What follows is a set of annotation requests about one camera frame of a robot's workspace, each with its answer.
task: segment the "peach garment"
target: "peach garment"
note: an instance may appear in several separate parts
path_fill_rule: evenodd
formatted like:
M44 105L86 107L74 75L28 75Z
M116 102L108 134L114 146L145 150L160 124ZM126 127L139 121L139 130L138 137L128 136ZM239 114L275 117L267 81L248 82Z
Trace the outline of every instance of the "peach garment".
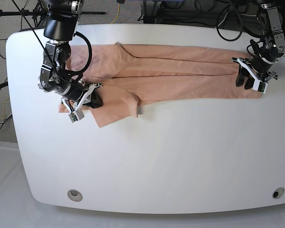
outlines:
M72 46L67 68L86 64L86 46ZM260 98L261 94L236 87L238 64L232 57L246 53L207 47L162 45L96 45L84 73L86 83L102 82L97 89L104 105L89 109L99 127L132 115L137 106L190 98ZM60 112L68 110L60 105Z

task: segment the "gray floor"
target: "gray floor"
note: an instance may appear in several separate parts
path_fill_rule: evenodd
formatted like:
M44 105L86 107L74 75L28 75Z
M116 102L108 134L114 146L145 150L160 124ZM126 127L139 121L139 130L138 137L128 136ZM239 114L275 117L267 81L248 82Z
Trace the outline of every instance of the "gray floor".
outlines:
M26 0L15 0L15 2L22 8ZM30 0L26 9L32 10L37 3L37 0ZM0 9L3 11L16 11L13 3L10 0L0 0ZM105 11L105 15L83 15L81 17L81 24L107 24L111 23L117 14L118 4L116 0L86 0L83 11ZM121 6L121 11L116 23L142 23L137 19L141 15L140 3L138 1L127 1ZM0 18L0 39L8 38L12 33L20 30L20 16L1 17ZM5 41L0 41L0 53L5 56ZM7 78L5 60L0 58L0 83L3 83ZM3 115L2 106L4 101L9 97L8 88L4 88L0 92L0 115ZM11 113L10 101L5 105L6 115ZM0 141L17 142L14 123L10 120L0 130Z

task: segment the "circular hole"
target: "circular hole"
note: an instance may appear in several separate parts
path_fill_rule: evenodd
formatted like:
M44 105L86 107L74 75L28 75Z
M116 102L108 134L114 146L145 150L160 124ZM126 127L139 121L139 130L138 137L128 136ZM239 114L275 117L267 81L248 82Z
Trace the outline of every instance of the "circular hole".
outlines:
M70 200L74 202L80 202L82 200L82 195L77 190L70 190L67 192L67 196L70 198Z
M283 196L284 192L285 192L284 188L278 188L272 194L272 198L279 199L279 198L281 198Z

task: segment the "white floor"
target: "white floor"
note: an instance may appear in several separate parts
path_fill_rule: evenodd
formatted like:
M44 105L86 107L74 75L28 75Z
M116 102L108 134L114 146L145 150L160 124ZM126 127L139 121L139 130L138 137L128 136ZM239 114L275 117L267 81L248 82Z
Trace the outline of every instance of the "white floor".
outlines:
M62 208L32 197L18 145L0 142L0 228L285 228L285 204L210 214L137 215Z

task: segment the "white table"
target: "white table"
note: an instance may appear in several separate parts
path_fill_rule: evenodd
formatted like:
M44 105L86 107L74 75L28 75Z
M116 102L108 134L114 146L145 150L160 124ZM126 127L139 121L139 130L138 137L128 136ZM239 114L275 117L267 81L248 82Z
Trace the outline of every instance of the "white table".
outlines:
M162 44L245 50L214 29L172 25L80 26L92 44ZM37 34L42 42L43 31ZM223 35L235 37L236 32ZM71 44L82 45L75 38ZM285 58L257 100L195 99L143 107L98 128L89 111L71 123L60 97L38 89L42 48L32 32L7 41L9 93L28 183L40 202L129 213L202 213L285 203ZM67 197L69 190L81 202Z

